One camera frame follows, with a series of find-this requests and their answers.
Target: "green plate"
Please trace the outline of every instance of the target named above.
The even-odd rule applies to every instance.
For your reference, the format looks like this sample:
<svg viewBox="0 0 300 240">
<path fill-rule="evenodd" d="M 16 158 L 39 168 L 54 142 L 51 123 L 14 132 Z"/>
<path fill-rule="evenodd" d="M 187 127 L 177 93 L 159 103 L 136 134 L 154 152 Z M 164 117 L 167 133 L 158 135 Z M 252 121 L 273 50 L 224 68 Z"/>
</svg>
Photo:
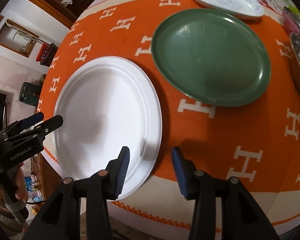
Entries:
<svg viewBox="0 0 300 240">
<path fill-rule="evenodd" d="M 236 17 L 213 9 L 180 11 L 151 41 L 161 74 L 188 97 L 214 106 L 243 106 L 268 86 L 271 66 L 258 36 Z"/>
</svg>

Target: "metal pivot bolt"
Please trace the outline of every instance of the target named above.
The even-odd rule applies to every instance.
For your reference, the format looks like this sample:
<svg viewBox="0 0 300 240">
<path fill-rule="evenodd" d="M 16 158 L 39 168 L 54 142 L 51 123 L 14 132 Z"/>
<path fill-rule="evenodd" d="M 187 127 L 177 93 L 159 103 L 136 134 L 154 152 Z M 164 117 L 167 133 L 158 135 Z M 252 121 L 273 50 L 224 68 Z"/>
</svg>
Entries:
<svg viewBox="0 0 300 240">
<path fill-rule="evenodd" d="M 230 178 L 230 182 L 231 182 L 232 184 L 238 184 L 238 183 L 239 183 L 239 179 L 236 178 L 236 177 L 232 177 L 232 178 Z"/>
<path fill-rule="evenodd" d="M 201 177 L 201 176 L 204 175 L 204 171 L 202 171 L 202 170 L 196 170 L 196 171 L 194 172 L 194 174 L 197 175 L 197 176 L 199 176 L 199 177 Z"/>
<path fill-rule="evenodd" d="M 108 171 L 106 171 L 106 170 L 98 171 L 99 176 L 106 176 L 107 174 L 108 174 Z"/>
<path fill-rule="evenodd" d="M 70 178 L 70 177 L 66 177 L 63 179 L 64 184 L 70 184 L 71 182 L 72 182 L 72 178 Z"/>
</svg>

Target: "sleeve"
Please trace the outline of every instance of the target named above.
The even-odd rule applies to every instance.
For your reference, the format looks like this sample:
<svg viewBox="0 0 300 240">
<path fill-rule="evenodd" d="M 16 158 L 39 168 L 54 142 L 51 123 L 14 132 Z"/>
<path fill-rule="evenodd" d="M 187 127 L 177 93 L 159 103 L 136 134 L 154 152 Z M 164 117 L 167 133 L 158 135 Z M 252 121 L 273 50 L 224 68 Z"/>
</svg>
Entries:
<svg viewBox="0 0 300 240">
<path fill-rule="evenodd" d="M 23 228 L 25 228 L 25 224 L 20 225 L 14 219 L 12 214 L 3 213 L 1 211 L 0 211 L 0 226 L 9 237 L 16 236 L 16 235 L 19 236 Z"/>
</svg>

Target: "floral wallpaper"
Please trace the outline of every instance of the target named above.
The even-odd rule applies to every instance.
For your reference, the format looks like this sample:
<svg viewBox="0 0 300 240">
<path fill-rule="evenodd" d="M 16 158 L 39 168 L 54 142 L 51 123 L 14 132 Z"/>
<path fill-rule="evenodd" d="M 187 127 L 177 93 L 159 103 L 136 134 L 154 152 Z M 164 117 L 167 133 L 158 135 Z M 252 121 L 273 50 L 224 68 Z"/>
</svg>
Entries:
<svg viewBox="0 0 300 240">
<path fill-rule="evenodd" d="M 8 124 L 29 117 L 34 107 L 19 101 L 23 82 L 39 83 L 43 73 L 0 56 L 0 93 L 7 97 Z"/>
</svg>

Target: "plate rim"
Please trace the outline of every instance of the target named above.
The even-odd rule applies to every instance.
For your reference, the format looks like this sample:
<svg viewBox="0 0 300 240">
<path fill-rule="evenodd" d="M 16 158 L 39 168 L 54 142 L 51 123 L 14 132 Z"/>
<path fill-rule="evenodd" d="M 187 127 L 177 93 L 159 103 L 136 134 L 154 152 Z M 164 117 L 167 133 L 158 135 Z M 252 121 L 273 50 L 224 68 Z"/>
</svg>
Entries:
<svg viewBox="0 0 300 240">
<path fill-rule="evenodd" d="M 245 13 L 241 13 L 241 12 L 238 12 L 238 11 L 233 11 L 233 10 L 229 10 L 229 9 L 226 9 L 226 8 L 222 8 L 220 6 L 208 3 L 208 2 L 203 1 L 203 0 L 199 0 L 199 1 L 201 1 L 201 2 L 203 2 L 205 4 L 207 4 L 207 5 L 210 5 L 213 8 L 219 9 L 221 11 L 225 11 L 227 13 L 235 14 L 237 16 L 248 17 L 250 19 L 258 19 L 258 18 L 262 17 L 263 15 L 265 15 L 265 9 L 264 9 L 264 7 L 257 0 L 254 0 L 254 1 L 257 2 L 261 6 L 261 8 L 262 8 L 262 13 L 260 13 L 258 15 L 245 14 Z"/>
<path fill-rule="evenodd" d="M 63 85 L 63 87 L 62 87 L 62 89 L 61 89 L 61 91 L 60 91 L 60 93 L 59 93 L 59 95 L 58 95 L 58 99 L 57 99 L 57 101 L 56 101 L 56 104 L 55 104 L 55 107 L 54 107 L 54 112 L 53 112 L 53 115 L 56 115 L 56 114 L 58 114 L 58 105 L 60 104 L 60 100 L 61 100 L 61 98 L 62 97 L 65 97 L 66 96 L 66 94 L 68 93 L 68 91 L 66 91 L 66 88 L 67 87 L 69 87 L 69 85 L 71 86 L 71 83 L 73 83 L 74 81 L 76 81 L 77 79 L 74 79 L 74 77 L 75 76 L 77 76 L 80 72 L 82 72 L 83 70 L 82 70 L 82 68 L 85 66 L 85 68 L 87 68 L 87 66 L 89 66 L 90 64 L 92 64 L 90 67 L 92 67 L 93 66 L 93 64 L 94 65 L 97 65 L 97 62 L 99 62 L 99 61 L 102 61 L 102 60 L 111 60 L 111 59 L 113 59 L 113 58 L 115 58 L 115 59 L 117 59 L 117 60 L 120 60 L 120 61 L 123 61 L 123 62 L 125 62 L 125 63 L 128 63 L 128 64 L 130 64 L 131 66 L 133 66 L 134 68 L 135 68 L 135 70 L 136 71 L 138 71 L 141 75 L 143 75 L 144 76 L 144 78 L 146 79 L 146 81 L 147 81 L 147 85 L 149 85 L 148 86 L 148 92 L 152 92 L 152 95 L 154 96 L 153 97 L 153 99 L 154 99 L 154 101 L 156 102 L 156 104 L 155 104 L 155 107 L 157 108 L 157 113 L 154 113 L 153 112 L 153 114 L 155 114 L 155 115 L 157 115 L 157 117 L 158 117 L 158 122 L 155 124 L 156 126 L 157 126 L 157 131 L 155 131 L 155 132 L 157 132 L 157 136 L 158 136 L 158 141 L 157 141 L 157 144 L 156 144 L 156 149 L 153 151 L 153 152 L 155 152 L 155 154 L 154 154 L 154 158 L 153 158 L 153 161 L 152 161 L 152 163 L 150 163 L 150 165 L 149 165 L 149 161 L 145 161 L 145 163 L 147 164 L 147 166 L 148 166 L 148 169 L 142 169 L 143 171 L 145 171 L 144 172 L 144 176 L 142 176 L 142 179 L 138 179 L 138 178 L 140 178 L 140 176 L 138 176 L 138 175 L 136 175 L 136 173 L 137 173 L 137 168 L 139 167 L 139 171 L 140 171 L 140 162 L 142 162 L 142 158 L 140 158 L 140 160 L 139 160 L 139 162 L 136 164 L 136 167 L 133 169 L 133 171 L 131 172 L 131 175 L 133 175 L 133 176 L 131 176 L 131 178 L 132 177 L 135 177 L 135 178 L 137 178 L 137 184 L 135 185 L 135 186 L 133 186 L 133 187 L 131 187 L 131 189 L 130 190 L 125 190 L 125 187 L 123 187 L 123 189 L 122 189 L 122 193 L 118 196 L 118 198 L 116 199 L 116 200 L 121 200 L 121 199 L 123 199 L 123 198 L 126 198 L 126 197 L 128 197 L 129 195 L 131 195 L 133 192 L 135 192 L 139 187 L 141 187 L 142 186 L 142 184 L 146 181 L 146 179 L 151 175 L 151 172 L 152 172 L 152 170 L 153 170 L 153 167 L 154 167 L 154 165 L 155 165 L 155 163 L 156 163 L 156 160 L 157 160 L 157 157 L 158 157 L 158 154 L 159 154 L 159 150 L 160 150 L 160 147 L 161 147 L 161 142 L 162 142 L 162 110 L 161 110 L 161 105 L 160 105 L 160 101 L 159 101 L 159 97 L 158 97 L 158 94 L 157 94 L 157 92 L 156 92 L 156 89 L 155 89 L 155 87 L 154 87 L 154 85 L 153 85 L 153 83 L 151 82 L 151 80 L 150 80 L 150 78 L 148 77 L 148 75 L 137 65 L 137 64 L 135 64 L 134 62 L 132 62 L 132 61 L 130 61 L 130 60 L 128 60 L 128 59 L 126 59 L 126 58 L 123 58 L 123 57 L 118 57 L 118 56 L 103 56 L 103 57 L 98 57 L 98 58 L 95 58 L 95 59 L 92 59 L 92 60 L 90 60 L 90 61 L 88 61 L 88 62 L 86 62 L 85 64 L 83 64 L 81 67 L 79 67 L 76 71 L 74 71 L 73 73 L 72 73 L 72 75 L 68 78 L 68 80 L 66 81 L 66 83 Z M 125 72 L 125 74 L 126 75 L 129 75 L 129 77 L 131 78 L 131 73 L 130 74 L 128 74 L 128 72 Z M 147 99 L 147 98 L 145 98 L 145 95 L 144 95 L 144 92 L 143 92 L 143 90 L 141 89 L 141 88 L 143 88 L 143 86 L 144 85 L 142 85 L 141 86 L 141 83 L 139 82 L 138 84 L 135 84 L 136 86 L 137 86 L 137 88 L 138 88 L 138 90 L 140 90 L 140 93 L 141 93 L 141 98 L 142 98 L 142 100 L 143 100 L 143 104 L 145 104 L 145 99 Z M 146 114 L 146 117 L 149 115 L 149 109 L 146 109 L 146 105 L 145 105 L 145 114 Z M 150 127 L 151 126 L 153 126 L 154 125 L 154 123 L 153 122 L 150 122 L 149 121 L 149 119 L 147 119 L 146 120 L 146 126 L 147 126 L 147 129 L 146 129 L 146 137 L 148 137 L 148 133 L 149 133 L 149 130 L 150 130 Z M 52 140 L 53 140 L 53 144 L 55 145 L 55 147 L 56 147 L 56 157 L 60 160 L 60 155 L 58 154 L 58 146 L 57 146 L 57 142 L 56 142 L 56 140 L 57 140 L 57 130 L 56 131 L 54 131 L 54 132 L 52 132 Z M 64 168 L 64 165 L 61 163 L 61 162 L 59 162 L 59 165 L 60 165 L 60 167 L 61 167 L 61 169 L 63 170 L 63 172 L 64 172 L 64 174 L 66 175 L 66 176 L 69 176 L 69 172 Z"/>
<path fill-rule="evenodd" d="M 178 87 L 177 85 L 175 85 L 175 84 L 170 80 L 170 78 L 167 77 L 167 76 L 161 71 L 161 69 L 160 69 L 160 67 L 158 66 L 157 61 L 156 61 L 156 59 L 155 59 L 155 57 L 154 57 L 154 53 L 153 53 L 153 52 L 154 52 L 154 49 L 153 49 L 154 46 L 153 46 L 153 44 L 154 44 L 154 41 L 156 40 L 156 38 L 155 38 L 156 35 L 158 35 L 157 32 L 158 32 L 159 28 L 161 27 L 161 25 L 162 25 L 165 21 L 167 21 L 169 18 L 174 17 L 175 15 L 180 14 L 180 13 L 183 13 L 183 12 L 185 12 L 185 11 L 191 11 L 191 10 L 193 10 L 193 11 L 194 11 L 194 10 L 206 10 L 206 11 L 212 12 L 212 13 L 214 13 L 214 14 L 215 14 L 215 13 L 218 13 L 218 14 L 224 14 L 225 16 L 230 17 L 233 21 L 235 21 L 235 22 L 240 22 L 242 25 L 244 25 L 244 26 L 246 27 L 247 30 L 249 30 L 249 32 L 250 32 L 253 36 L 255 36 L 255 37 L 257 38 L 257 40 L 259 41 L 259 43 L 262 45 L 262 47 L 263 47 L 263 48 L 265 49 L 265 51 L 266 51 L 266 47 L 264 46 L 264 44 L 263 44 L 263 42 L 261 41 L 261 39 L 257 36 L 257 34 L 256 34 L 256 33 L 255 33 L 255 32 L 254 32 L 247 24 L 245 24 L 242 20 L 236 18 L 235 16 L 233 16 L 233 15 L 231 15 L 231 14 L 228 14 L 228 13 L 226 13 L 226 12 L 224 12 L 224 11 L 221 11 L 221 10 L 215 10 L 215 9 L 210 9 L 210 8 L 191 8 L 191 9 L 186 9 L 186 10 L 178 11 L 178 12 L 176 12 L 176 13 L 174 13 L 174 14 L 168 16 L 167 18 L 165 18 L 165 19 L 159 24 L 159 26 L 158 26 L 158 27 L 156 28 L 156 30 L 154 31 L 154 34 L 152 35 L 152 40 L 151 40 L 151 45 L 150 45 L 150 47 L 151 47 L 151 56 L 152 56 L 152 60 L 153 60 L 153 62 L 154 62 L 154 64 L 155 64 L 155 66 L 156 66 L 156 68 L 158 69 L 158 71 L 160 72 L 160 74 L 165 78 L 166 81 L 169 82 L 170 85 L 172 85 L 175 89 L 177 89 L 178 91 L 180 91 L 181 93 L 183 93 L 183 94 L 186 95 L 187 97 L 193 98 L 193 99 L 195 99 L 195 100 L 197 100 L 197 101 L 200 101 L 200 102 L 202 102 L 202 103 L 209 104 L 209 105 L 212 105 L 212 106 L 238 107 L 238 106 L 245 106 L 245 105 L 247 105 L 247 104 L 250 104 L 250 103 L 256 101 L 259 97 L 261 97 L 261 95 L 263 95 L 263 94 L 265 93 L 267 87 L 269 86 L 269 82 L 270 82 L 270 77 L 271 77 L 272 69 L 271 69 L 271 61 L 270 61 L 270 58 L 269 58 L 269 55 L 268 55 L 268 52 L 267 52 L 267 51 L 266 51 L 266 56 L 267 56 L 267 61 L 268 61 L 268 65 L 269 65 L 269 75 L 267 75 L 267 77 L 266 77 L 266 78 L 267 78 L 267 83 L 266 83 L 265 87 L 262 89 L 262 93 L 260 93 L 258 96 L 253 97 L 253 100 L 248 100 L 248 101 L 245 100 L 244 103 L 239 103 L 239 104 L 233 104 L 233 103 L 234 103 L 234 102 L 241 102 L 242 99 L 234 99 L 234 100 L 218 100 L 218 102 L 223 102 L 223 104 L 219 104 L 219 103 L 216 103 L 215 101 L 210 100 L 210 99 L 202 99 L 202 98 L 193 96 L 193 95 L 189 94 L 187 91 L 184 91 L 182 88 L 180 88 L 180 87 Z"/>
</svg>

